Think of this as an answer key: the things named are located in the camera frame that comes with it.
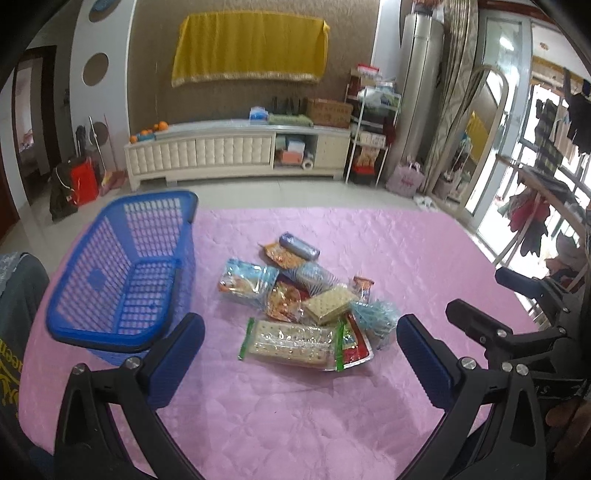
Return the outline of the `light blue wafer pack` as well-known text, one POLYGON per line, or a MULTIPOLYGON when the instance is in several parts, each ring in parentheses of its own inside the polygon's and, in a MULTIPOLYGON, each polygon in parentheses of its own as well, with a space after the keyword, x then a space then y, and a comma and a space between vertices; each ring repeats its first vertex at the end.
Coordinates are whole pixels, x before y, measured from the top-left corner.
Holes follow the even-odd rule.
POLYGON ((401 317, 395 304, 386 301, 352 302, 351 310, 356 323, 375 349, 382 350, 393 343, 401 317))

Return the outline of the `red chips snack bag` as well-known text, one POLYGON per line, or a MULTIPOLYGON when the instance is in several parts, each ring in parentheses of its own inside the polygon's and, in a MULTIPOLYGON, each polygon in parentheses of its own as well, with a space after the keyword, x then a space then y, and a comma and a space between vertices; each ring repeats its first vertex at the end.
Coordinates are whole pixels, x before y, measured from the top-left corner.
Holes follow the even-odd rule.
POLYGON ((290 282, 277 281, 266 301, 266 317, 272 321, 315 326, 329 326, 342 321, 344 324, 344 336, 342 336, 344 351, 342 353, 344 353, 345 369, 372 359, 373 353, 369 340, 356 323, 351 311, 351 304, 349 304, 349 309, 334 321, 318 325, 304 312, 303 303, 311 297, 304 289, 290 282))

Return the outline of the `square cracker pack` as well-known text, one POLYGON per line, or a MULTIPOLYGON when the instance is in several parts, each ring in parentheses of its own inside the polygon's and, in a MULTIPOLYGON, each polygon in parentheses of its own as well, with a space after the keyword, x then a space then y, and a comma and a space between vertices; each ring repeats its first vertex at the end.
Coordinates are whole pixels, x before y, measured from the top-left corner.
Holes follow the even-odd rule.
POLYGON ((304 312, 318 325, 332 322, 349 309, 349 304, 359 296, 348 287, 337 285, 324 293, 312 296, 303 303, 304 312))

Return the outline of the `clear blue striped snack pack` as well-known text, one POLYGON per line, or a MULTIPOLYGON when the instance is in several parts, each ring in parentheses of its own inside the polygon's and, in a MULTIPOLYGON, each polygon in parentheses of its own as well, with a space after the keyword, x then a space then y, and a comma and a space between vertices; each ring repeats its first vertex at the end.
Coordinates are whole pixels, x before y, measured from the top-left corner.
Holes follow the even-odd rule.
POLYGON ((329 291, 341 282, 329 270, 315 262, 304 262, 295 268, 283 270, 283 275, 307 291, 310 296, 329 291))

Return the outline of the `green edged cracker pack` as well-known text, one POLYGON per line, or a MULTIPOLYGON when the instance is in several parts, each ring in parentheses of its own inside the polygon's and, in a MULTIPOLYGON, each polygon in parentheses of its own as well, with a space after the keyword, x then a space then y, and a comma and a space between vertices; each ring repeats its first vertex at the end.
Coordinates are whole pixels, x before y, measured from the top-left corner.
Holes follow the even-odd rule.
POLYGON ((345 369, 342 336, 342 321, 315 326, 250 318, 238 359, 340 372, 345 369))

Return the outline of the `grey blue cylinder snack pack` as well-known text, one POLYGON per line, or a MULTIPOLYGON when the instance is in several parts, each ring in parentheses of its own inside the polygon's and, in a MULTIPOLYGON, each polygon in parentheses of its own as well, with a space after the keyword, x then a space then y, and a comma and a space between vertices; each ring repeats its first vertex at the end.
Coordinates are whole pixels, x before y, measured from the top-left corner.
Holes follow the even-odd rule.
POLYGON ((320 257, 321 254, 321 251, 318 250, 318 248, 311 246, 307 242, 304 242, 304 240, 290 234, 290 232, 280 235, 280 245, 283 246, 284 249, 294 253, 294 255, 308 261, 318 260, 318 257, 320 257))

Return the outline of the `blue white snack bag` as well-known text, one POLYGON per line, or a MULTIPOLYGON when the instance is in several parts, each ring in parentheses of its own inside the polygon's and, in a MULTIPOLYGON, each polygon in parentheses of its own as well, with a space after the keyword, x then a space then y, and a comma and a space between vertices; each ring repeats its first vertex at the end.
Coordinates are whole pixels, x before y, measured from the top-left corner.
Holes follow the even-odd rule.
POLYGON ((225 262, 217 290, 233 301, 263 308, 279 275, 276 267, 230 258, 225 262))

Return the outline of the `orange yellow snack bag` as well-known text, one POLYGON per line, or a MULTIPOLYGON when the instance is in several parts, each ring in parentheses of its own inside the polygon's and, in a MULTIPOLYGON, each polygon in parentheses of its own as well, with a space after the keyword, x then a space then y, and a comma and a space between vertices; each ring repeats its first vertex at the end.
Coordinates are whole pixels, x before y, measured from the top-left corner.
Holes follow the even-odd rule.
POLYGON ((262 248, 266 258, 284 270, 298 268, 307 262, 306 259, 281 246, 279 242, 263 245, 262 248))

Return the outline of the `white slippers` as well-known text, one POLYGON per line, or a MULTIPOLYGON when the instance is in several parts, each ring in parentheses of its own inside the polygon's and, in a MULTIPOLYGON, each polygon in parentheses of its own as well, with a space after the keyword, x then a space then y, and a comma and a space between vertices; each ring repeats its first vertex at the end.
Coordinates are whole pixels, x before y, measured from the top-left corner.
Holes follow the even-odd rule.
POLYGON ((415 195, 413 201, 417 207, 426 212, 439 212, 440 209, 433 199, 429 196, 415 195))

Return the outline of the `pink shopping bag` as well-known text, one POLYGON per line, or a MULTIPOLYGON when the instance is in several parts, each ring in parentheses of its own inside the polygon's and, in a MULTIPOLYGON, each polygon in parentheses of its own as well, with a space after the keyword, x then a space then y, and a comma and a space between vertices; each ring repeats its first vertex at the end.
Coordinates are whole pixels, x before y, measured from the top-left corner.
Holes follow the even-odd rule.
POLYGON ((425 175, 418 162, 399 163, 386 183, 386 189, 405 198, 413 198, 421 187, 425 175))

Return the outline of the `blue plastic basket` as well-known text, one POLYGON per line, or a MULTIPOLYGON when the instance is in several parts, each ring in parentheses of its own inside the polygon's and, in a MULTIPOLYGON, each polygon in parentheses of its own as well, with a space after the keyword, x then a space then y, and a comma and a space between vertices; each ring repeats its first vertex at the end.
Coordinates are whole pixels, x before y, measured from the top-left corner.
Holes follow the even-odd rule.
POLYGON ((104 207, 53 290, 50 336, 113 365, 167 336, 190 310, 197 205, 194 193, 174 190, 104 207))

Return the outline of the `silver standing air conditioner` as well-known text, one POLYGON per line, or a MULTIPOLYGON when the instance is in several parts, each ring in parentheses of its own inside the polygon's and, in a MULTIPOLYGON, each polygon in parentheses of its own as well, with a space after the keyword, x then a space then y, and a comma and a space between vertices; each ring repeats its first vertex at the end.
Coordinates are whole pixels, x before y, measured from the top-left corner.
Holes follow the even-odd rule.
POLYGON ((431 14, 415 12, 405 18, 402 59, 397 78, 402 95, 396 138, 390 148, 384 174, 409 157, 415 159, 432 109, 444 45, 444 25, 431 14))

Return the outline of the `patterned curtain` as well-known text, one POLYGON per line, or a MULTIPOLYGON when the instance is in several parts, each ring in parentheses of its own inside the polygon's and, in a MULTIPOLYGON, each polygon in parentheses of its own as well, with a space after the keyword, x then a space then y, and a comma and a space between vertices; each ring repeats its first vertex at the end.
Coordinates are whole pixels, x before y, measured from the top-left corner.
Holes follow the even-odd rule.
POLYGON ((475 63, 479 6, 477 0, 444 1, 445 41, 443 92, 434 138, 425 163, 422 191, 428 193, 437 182, 443 164, 444 147, 460 114, 475 63))

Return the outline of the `tissue box on cabinet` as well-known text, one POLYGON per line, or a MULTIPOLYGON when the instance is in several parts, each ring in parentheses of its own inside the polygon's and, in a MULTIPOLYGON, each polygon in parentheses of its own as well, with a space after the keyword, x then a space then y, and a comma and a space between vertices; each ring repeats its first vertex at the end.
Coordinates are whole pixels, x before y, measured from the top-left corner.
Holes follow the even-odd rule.
POLYGON ((254 106, 249 109, 249 122, 254 124, 266 124, 269 121, 270 112, 266 108, 254 106))

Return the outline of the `white tv cabinet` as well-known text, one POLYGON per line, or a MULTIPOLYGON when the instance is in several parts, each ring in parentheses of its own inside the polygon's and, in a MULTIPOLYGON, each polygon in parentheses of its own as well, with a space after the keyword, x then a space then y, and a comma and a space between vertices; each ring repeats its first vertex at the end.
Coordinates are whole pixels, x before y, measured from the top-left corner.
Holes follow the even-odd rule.
POLYGON ((349 130, 273 125, 249 120, 175 124, 124 147, 130 188, 163 179, 180 181, 249 177, 342 178, 349 130))

